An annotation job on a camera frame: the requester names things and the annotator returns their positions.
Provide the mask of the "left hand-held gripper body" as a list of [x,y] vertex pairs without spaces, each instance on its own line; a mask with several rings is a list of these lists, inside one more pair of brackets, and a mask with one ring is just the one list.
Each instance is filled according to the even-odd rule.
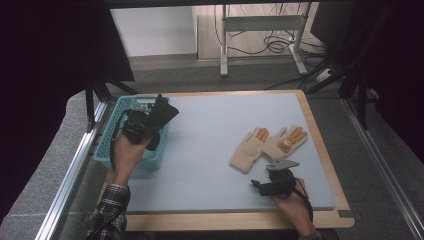
[[145,139],[150,139],[153,144],[157,138],[157,130],[147,126],[150,110],[147,108],[127,109],[124,111],[126,120],[122,133],[133,144],[139,144]]

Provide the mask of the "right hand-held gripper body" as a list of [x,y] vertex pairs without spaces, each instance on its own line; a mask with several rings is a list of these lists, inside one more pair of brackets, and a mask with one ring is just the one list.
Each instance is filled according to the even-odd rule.
[[291,171],[299,166],[298,162],[285,158],[274,160],[266,166],[269,172],[270,185],[265,190],[267,196],[289,195],[296,186],[296,180]]

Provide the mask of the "black glove with white marks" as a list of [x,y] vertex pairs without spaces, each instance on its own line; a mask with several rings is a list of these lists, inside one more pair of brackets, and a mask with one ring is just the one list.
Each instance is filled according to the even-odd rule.
[[145,126],[148,129],[149,138],[151,139],[147,149],[149,151],[155,151],[160,143],[159,131],[170,122],[177,114],[179,110],[174,106],[170,105],[168,99],[159,94],[156,97],[155,103],[151,108],[151,112],[148,114]]

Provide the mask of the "teal plastic basket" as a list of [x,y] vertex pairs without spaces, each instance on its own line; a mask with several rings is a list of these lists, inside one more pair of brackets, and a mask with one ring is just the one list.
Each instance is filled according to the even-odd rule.
[[[129,110],[148,109],[155,102],[155,96],[121,96],[112,111],[109,121],[105,127],[103,135],[96,147],[94,159],[106,165],[111,166],[110,150],[112,138],[123,128],[124,122],[128,118]],[[136,166],[139,170],[158,170],[162,165],[163,153],[168,135],[168,125],[165,125],[160,131],[160,142],[154,151],[145,150],[142,160]]]

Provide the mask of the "person's right hand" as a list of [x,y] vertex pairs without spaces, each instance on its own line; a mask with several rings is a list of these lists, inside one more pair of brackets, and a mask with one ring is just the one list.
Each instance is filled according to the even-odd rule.
[[270,199],[290,221],[300,237],[308,237],[316,233],[316,228],[309,217],[309,211],[304,201],[296,193],[286,198],[271,196]]

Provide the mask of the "person's left hand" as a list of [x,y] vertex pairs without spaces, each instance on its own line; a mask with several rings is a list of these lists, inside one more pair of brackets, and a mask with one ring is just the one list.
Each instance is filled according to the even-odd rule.
[[150,139],[143,139],[139,144],[133,144],[125,135],[118,135],[114,146],[114,184],[128,186],[130,176],[149,143]]

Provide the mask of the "beige glove orange fingers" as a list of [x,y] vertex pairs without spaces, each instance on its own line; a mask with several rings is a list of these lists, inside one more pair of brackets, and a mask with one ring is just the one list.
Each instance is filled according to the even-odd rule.
[[266,128],[255,128],[248,132],[231,157],[230,164],[243,173],[248,173],[260,157],[268,138],[269,131]]
[[294,153],[308,139],[308,133],[301,126],[282,127],[262,147],[262,154],[275,161]]

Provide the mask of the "grey foam mat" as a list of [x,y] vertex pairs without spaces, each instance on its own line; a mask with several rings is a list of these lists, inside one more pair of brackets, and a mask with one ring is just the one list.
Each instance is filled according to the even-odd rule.
[[169,123],[162,166],[135,171],[129,182],[130,212],[272,211],[274,203],[251,181],[268,181],[268,161],[260,157],[249,173],[230,165],[248,132],[301,126],[310,132],[294,93],[173,96],[179,114]]

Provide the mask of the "white panel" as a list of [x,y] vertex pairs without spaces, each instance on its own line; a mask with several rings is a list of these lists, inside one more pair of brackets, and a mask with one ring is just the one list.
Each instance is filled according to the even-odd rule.
[[191,7],[112,9],[111,14],[129,57],[197,52]]

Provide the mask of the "dark curtain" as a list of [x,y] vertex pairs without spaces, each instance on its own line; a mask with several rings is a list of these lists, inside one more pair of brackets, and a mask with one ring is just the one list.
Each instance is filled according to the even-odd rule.
[[92,81],[130,81],[107,0],[0,0],[0,224]]
[[375,39],[339,92],[375,90],[377,111],[424,163],[424,0],[356,0],[352,20]]

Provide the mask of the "black metal stand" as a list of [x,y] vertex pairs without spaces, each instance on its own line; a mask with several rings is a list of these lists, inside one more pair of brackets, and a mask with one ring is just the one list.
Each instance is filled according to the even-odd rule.
[[338,95],[342,99],[350,98],[354,91],[357,91],[356,118],[365,130],[368,129],[366,123],[366,105],[368,103],[366,60],[370,57],[372,47],[375,45],[376,39],[392,10],[393,3],[390,0],[382,0],[373,10],[373,13],[369,15],[364,27],[356,33],[356,38],[350,40],[341,49],[341,51],[351,52],[352,58],[347,65],[338,69],[322,82],[306,89],[307,94],[313,94],[342,79]]

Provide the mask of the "white power strip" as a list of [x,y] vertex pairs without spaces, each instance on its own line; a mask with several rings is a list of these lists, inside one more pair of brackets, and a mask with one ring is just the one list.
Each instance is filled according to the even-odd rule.
[[322,82],[323,80],[326,80],[328,77],[330,77],[332,74],[334,73],[333,69],[325,69],[323,70],[317,77],[316,77],[316,81],[317,82]]

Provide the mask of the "aluminium rail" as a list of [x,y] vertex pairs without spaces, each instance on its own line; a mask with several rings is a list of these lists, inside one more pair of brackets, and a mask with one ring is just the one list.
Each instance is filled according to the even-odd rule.
[[345,99],[342,99],[341,103],[343,104],[359,137],[364,143],[368,154],[376,166],[378,173],[385,183],[392,199],[396,203],[414,239],[424,240],[424,221],[421,219],[421,216],[419,215],[412,201],[395,178],[395,175],[391,171],[389,165],[386,162],[386,159],[383,157],[371,134],[362,126],[356,117],[357,110],[355,109],[354,105]]
[[45,193],[49,193],[52,199],[48,201],[49,209],[34,240],[52,240],[58,231],[97,130],[97,127],[90,127],[86,104],[70,100],[40,167]]

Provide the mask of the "white metal stand frame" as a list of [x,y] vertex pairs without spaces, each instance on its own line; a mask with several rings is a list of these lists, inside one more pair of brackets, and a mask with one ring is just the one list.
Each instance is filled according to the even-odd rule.
[[312,3],[309,2],[301,14],[298,15],[279,15],[279,16],[240,16],[228,17],[227,6],[222,6],[221,16],[221,50],[220,50],[220,76],[228,76],[228,54],[227,54],[227,33],[234,31],[276,31],[276,30],[294,30],[296,35],[292,38],[292,43],[288,48],[292,58],[297,66],[300,75],[306,75],[306,67],[299,54],[299,46]]

